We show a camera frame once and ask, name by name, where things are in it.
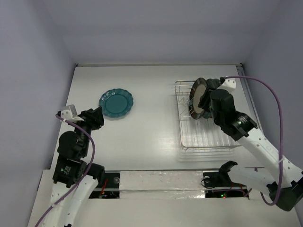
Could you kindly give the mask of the dark teal blossom plate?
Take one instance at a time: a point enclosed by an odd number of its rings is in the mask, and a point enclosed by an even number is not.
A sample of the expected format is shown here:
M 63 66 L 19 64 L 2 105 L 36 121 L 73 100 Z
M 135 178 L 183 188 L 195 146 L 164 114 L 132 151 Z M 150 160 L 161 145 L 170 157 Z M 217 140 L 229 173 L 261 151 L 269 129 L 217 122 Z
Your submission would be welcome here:
M 220 86 L 219 79 L 208 79 L 206 80 L 206 91 L 203 97 L 202 108 L 204 110 L 203 117 L 206 119 L 212 118 L 210 110 L 210 93 L 216 90 Z

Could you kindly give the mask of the teal scalloped plate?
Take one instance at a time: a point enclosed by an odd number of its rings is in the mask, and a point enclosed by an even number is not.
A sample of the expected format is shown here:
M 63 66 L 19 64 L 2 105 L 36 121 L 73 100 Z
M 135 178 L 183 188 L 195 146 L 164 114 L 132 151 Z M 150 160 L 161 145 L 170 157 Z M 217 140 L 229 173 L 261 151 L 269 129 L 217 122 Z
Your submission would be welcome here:
M 103 115 L 107 118 L 122 118 L 126 116 L 134 105 L 133 95 L 121 88 L 114 88 L 101 95 L 98 102 Z

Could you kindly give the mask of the dark speckled beige plate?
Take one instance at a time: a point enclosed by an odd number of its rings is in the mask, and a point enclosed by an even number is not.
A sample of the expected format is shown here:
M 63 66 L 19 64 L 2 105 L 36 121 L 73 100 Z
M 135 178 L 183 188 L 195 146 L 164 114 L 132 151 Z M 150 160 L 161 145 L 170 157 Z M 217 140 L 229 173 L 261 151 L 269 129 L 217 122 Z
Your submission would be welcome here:
M 200 98 L 205 94 L 206 80 L 204 78 L 198 78 L 192 85 L 189 94 L 188 109 L 191 117 L 198 120 L 203 117 L 204 110 L 199 107 Z

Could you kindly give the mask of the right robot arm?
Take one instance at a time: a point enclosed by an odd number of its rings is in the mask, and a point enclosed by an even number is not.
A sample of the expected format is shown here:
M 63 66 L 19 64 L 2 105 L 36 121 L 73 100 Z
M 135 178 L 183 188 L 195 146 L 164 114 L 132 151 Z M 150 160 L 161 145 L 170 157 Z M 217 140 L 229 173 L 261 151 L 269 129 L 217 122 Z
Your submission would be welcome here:
M 283 145 L 276 148 L 247 114 L 236 110 L 232 92 L 234 77 L 221 77 L 200 99 L 200 106 L 209 109 L 220 129 L 248 150 L 268 171 L 263 175 L 242 168 L 233 161 L 220 167 L 218 180 L 222 185 L 243 183 L 258 190 L 272 201 L 267 205 L 291 211 L 303 197 L 303 171 L 283 155 Z

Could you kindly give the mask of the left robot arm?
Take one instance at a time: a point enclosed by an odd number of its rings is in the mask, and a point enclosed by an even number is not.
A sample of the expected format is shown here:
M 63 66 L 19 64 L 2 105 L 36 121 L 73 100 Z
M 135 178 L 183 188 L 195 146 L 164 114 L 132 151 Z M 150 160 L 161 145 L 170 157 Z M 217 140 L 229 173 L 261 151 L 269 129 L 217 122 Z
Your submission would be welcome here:
M 74 129 L 59 137 L 50 205 L 37 227 L 74 226 L 90 194 L 105 181 L 105 168 L 93 163 L 96 146 L 91 137 L 104 125 L 102 107 L 77 113 L 68 105 L 55 117 Z

